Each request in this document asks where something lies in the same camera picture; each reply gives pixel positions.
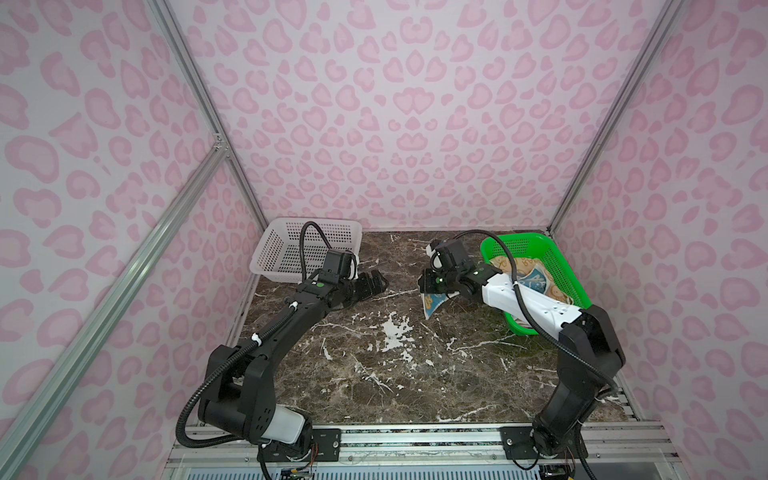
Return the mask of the blue bunny pattern towel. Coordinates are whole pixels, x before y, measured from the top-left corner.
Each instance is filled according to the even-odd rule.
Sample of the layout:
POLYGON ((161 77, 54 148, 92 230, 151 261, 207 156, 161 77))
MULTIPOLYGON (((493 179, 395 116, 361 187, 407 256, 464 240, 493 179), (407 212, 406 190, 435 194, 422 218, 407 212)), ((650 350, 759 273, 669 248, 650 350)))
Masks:
POLYGON ((425 319, 428 320, 438 308, 446 303, 448 300, 458 296, 458 292, 451 293, 422 293, 421 299, 423 304, 423 312, 425 319))

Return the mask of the white plastic basket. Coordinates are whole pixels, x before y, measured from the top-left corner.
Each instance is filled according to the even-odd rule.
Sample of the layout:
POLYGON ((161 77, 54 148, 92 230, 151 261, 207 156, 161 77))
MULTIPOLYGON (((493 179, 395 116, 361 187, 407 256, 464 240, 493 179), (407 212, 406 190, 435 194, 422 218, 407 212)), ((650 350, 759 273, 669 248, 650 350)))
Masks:
MULTIPOLYGON (((302 280, 299 238, 309 218, 278 218, 262 235, 250 261, 250 271, 272 282, 298 284, 302 280)), ((363 228, 352 220, 315 219, 335 250, 349 250, 359 255, 363 228)), ((304 238, 307 273, 323 266, 328 247, 317 230, 310 227, 304 238)))

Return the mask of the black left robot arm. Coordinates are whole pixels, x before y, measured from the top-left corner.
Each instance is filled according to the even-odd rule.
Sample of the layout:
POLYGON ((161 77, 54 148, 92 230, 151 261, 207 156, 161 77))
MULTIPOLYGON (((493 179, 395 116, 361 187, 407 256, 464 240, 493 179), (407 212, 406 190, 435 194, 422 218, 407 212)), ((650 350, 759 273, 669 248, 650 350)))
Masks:
POLYGON ((277 403, 275 373, 294 345, 328 314, 386 291, 378 270, 360 271, 356 256, 331 250, 323 265, 297 285, 286 305, 249 341, 221 345, 211 354, 206 377, 177 422, 176 438, 188 448, 231 441, 294 444, 305 434, 306 416, 277 403))

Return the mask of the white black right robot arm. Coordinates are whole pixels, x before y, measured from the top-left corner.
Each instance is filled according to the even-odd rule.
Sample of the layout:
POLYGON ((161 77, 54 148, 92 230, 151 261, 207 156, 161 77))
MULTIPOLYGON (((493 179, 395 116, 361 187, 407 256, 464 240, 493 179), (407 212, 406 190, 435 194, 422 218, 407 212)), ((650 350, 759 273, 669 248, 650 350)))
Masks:
POLYGON ((424 306, 461 296, 526 321, 553 345, 558 383, 534 417, 525 447, 540 458, 567 450, 581 455, 581 426, 601 400, 616 393, 615 376, 626 362, 608 314, 596 305, 580 308, 524 285, 508 246, 491 232, 487 235, 502 248, 510 270, 474 261, 461 241, 464 235, 434 240, 426 248, 429 263, 418 281, 424 306))

